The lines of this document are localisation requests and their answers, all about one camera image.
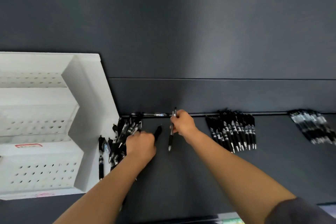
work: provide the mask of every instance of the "person's right hand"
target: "person's right hand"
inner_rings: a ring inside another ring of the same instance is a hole
[[[195,126],[194,119],[184,110],[178,110],[176,117],[170,117],[170,121],[174,124],[173,132],[178,132],[188,144],[191,143],[191,138],[198,131]]]

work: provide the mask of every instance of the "forearm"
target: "forearm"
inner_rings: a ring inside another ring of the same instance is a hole
[[[54,224],[111,224],[144,164],[126,156],[103,180],[74,203]]]
[[[204,133],[195,131],[191,137],[192,147],[219,182],[244,222],[264,223],[278,203],[295,198],[270,176],[225,150]]]

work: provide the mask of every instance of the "pile of pens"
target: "pile of pens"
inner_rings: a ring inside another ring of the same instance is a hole
[[[292,110],[288,112],[305,138],[312,144],[330,143],[336,145],[336,133],[325,117],[313,110]]]
[[[205,117],[215,142],[232,153],[257,149],[252,115],[227,109],[218,112],[218,117]]]
[[[118,124],[113,124],[113,131],[115,132],[114,139],[99,137],[99,179],[104,178],[104,159],[103,153],[108,154],[108,163],[111,164],[111,170],[115,168],[119,162],[126,156],[126,139],[142,129],[141,116],[129,117],[123,120],[119,118]]]

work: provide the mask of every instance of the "sleeve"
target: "sleeve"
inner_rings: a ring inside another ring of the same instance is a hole
[[[265,224],[336,224],[336,219],[317,205],[301,198],[280,202],[268,215]]]

